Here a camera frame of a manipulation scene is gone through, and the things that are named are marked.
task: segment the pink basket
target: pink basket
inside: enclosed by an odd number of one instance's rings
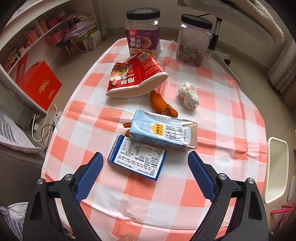
[[[31,43],[36,42],[37,39],[39,38],[36,29],[34,29],[34,30],[32,30],[30,33],[28,33],[28,34],[26,35],[26,38],[27,38],[27,40],[30,40]]]
[[[58,22],[60,23],[60,22],[62,22],[62,21],[64,21],[64,20],[66,20],[68,17],[70,17],[70,14],[66,14],[65,16],[60,17],[60,18],[58,19]]]
[[[61,42],[64,39],[64,30],[61,29],[60,31],[56,32],[54,35],[48,37],[45,42],[49,45],[52,46],[54,44],[57,44]]]
[[[48,31],[48,27],[47,27],[47,25],[46,25],[45,20],[44,20],[44,19],[41,20],[41,21],[39,22],[39,25],[40,25],[40,27],[41,27],[41,29],[42,29],[42,32],[45,34],[45,33]]]
[[[56,26],[58,23],[59,22],[58,22],[57,17],[54,17],[51,20],[49,20],[48,22],[46,22],[46,25],[48,26],[48,28],[52,28],[52,27]]]

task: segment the striped fabric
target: striped fabric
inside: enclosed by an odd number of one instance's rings
[[[5,120],[5,115],[0,111],[0,135],[4,136],[10,141],[15,142],[10,125]]]
[[[28,202],[14,203],[8,207],[0,206],[0,211],[4,217],[5,222],[15,234],[15,236],[17,236],[21,241],[27,206]]]
[[[0,110],[0,144],[26,153],[39,153],[42,148],[35,147],[14,121]]]

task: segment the blue gripper pad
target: blue gripper pad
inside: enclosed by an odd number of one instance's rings
[[[99,153],[80,178],[79,182],[77,183],[77,191],[75,194],[77,203],[80,203],[81,200],[86,199],[89,195],[94,182],[102,170],[103,163],[103,155]]]
[[[214,183],[193,152],[188,155],[188,166],[204,197],[214,202],[216,199]]]

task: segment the dried fruit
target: dried fruit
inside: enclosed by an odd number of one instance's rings
[[[126,137],[129,137],[129,130],[126,131],[126,133],[124,134]]]
[[[154,90],[150,92],[150,102],[157,114],[167,115],[174,118],[178,117],[178,112],[167,104],[161,95]]]
[[[125,122],[123,123],[124,128],[130,128],[131,127],[131,122]]]

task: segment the chair wheel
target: chair wheel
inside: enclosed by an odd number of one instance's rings
[[[227,65],[230,65],[230,60],[229,59],[224,59],[224,62],[227,64]]]

